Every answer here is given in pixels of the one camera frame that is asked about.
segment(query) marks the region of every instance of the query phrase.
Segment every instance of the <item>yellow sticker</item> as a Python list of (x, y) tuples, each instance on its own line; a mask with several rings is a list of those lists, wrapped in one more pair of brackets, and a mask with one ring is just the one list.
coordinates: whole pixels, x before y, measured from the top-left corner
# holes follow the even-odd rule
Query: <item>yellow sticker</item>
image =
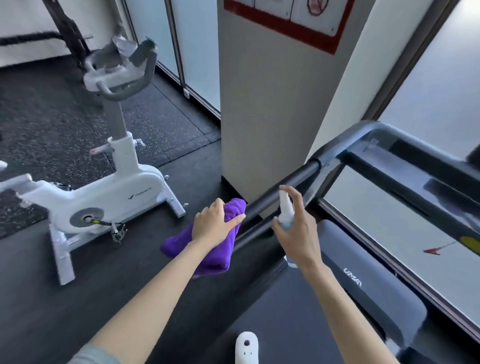
[(460, 242), (468, 249), (480, 255), (480, 242), (470, 236), (461, 236)]

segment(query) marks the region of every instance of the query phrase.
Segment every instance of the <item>exercise bike brand logo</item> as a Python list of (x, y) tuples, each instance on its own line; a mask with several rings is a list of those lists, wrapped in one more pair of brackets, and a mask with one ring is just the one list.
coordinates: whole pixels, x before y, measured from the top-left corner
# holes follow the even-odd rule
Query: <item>exercise bike brand logo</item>
[(131, 200), (132, 198), (137, 197), (137, 196), (140, 196), (141, 194), (144, 194), (145, 192), (150, 191), (151, 189), (152, 189), (152, 188), (149, 187), (149, 188), (147, 188), (145, 191), (141, 191), (141, 192), (139, 192), (139, 193), (137, 193), (137, 194), (131, 195), (128, 199)]
[(361, 287), (361, 281), (357, 277), (355, 277), (352, 272), (350, 272), (347, 268), (343, 270), (347, 276), (349, 276), (352, 281), (354, 281), (359, 287)]

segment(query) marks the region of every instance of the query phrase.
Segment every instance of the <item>left hand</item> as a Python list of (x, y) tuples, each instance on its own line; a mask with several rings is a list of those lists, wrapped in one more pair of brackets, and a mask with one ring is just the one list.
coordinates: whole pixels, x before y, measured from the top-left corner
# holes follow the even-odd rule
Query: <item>left hand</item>
[(198, 242), (202, 241), (210, 250), (224, 241), (230, 230), (245, 218), (245, 214), (241, 214), (224, 222), (224, 204), (221, 198), (217, 198), (210, 207), (205, 207), (202, 212), (195, 215), (192, 238)]

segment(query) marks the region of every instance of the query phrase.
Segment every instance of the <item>white spray bottle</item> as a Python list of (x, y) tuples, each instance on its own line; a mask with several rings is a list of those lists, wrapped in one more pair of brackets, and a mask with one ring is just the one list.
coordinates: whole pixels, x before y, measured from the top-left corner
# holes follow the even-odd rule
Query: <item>white spray bottle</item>
[[(288, 193), (285, 191), (280, 190), (280, 216), (278, 216), (278, 222), (285, 230), (290, 229), (290, 226), (293, 222), (293, 205), (290, 201), (290, 197)], [(287, 261), (287, 264), (291, 268), (298, 268), (297, 265), (293, 260), (291, 260), (288, 256), (284, 256), (284, 259)]]

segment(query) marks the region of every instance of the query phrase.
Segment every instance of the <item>sleeve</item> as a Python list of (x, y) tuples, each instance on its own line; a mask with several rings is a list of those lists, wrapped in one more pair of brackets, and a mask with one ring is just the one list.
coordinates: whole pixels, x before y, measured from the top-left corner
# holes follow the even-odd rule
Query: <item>sleeve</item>
[(120, 364), (120, 362), (105, 350), (87, 344), (73, 356), (68, 364)]

